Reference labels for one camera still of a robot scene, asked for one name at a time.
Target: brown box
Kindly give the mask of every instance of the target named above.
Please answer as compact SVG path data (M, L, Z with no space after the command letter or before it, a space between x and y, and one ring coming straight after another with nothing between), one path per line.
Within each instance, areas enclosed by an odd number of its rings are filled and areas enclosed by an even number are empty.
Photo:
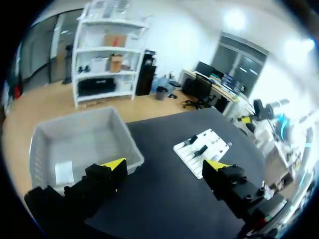
M104 45L125 47L126 38L127 38L126 35L106 34L104 36Z
M110 72L120 72L123 56L112 55L110 60Z

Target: gray plastic basket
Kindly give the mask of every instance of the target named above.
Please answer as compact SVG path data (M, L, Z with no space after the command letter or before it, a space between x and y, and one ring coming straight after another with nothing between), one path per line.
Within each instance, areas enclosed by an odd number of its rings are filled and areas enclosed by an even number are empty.
M126 124L113 107L77 113L36 126L29 152L32 187L60 194L93 163L127 158L128 174L143 164Z

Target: black chair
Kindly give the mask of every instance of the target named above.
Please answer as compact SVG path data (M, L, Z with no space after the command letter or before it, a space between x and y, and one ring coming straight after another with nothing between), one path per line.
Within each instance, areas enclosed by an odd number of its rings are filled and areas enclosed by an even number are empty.
M183 108L185 109L186 106L193 106L197 110L210 108L211 105L209 103L211 103L215 98L215 96L210 96L211 86L212 83L208 79L197 74L196 79L192 84L190 95L194 96L198 100L196 102L190 100L185 101Z

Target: black table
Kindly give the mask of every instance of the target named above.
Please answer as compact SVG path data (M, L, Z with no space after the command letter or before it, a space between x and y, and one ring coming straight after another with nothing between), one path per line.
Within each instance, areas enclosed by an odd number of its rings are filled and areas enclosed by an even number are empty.
M145 162L87 224L126 239L234 238L244 222L216 200L173 146L211 128L232 142L220 162L236 163L260 186L264 156L251 140L212 108L132 122L128 127Z

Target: white shelf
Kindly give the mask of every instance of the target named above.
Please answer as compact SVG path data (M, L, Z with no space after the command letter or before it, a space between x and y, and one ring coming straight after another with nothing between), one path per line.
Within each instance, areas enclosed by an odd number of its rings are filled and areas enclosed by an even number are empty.
M111 24L111 25L121 25L121 26L129 26L134 28L148 28L149 26L141 21L134 20L124 20L124 19L114 19L114 18L87 18L83 20L85 24Z
M95 77L104 77L104 76L123 76L123 75L135 75L136 71L120 71L120 72L89 72L89 73L80 73L76 75L77 80L95 78Z
M122 51L122 52L134 52L134 53L142 52L142 50L139 50L139 49L117 47L117 46L98 46L98 47L85 47L85 48L83 47L83 48L76 49L76 53L98 52L98 51Z
M98 95L92 95L92 96L79 96L77 98L77 102L83 102L83 101L91 101L91 100L97 100L107 97L114 97L114 96L130 96L133 92L132 91L126 91L126 92L109 92L109 93L103 93Z

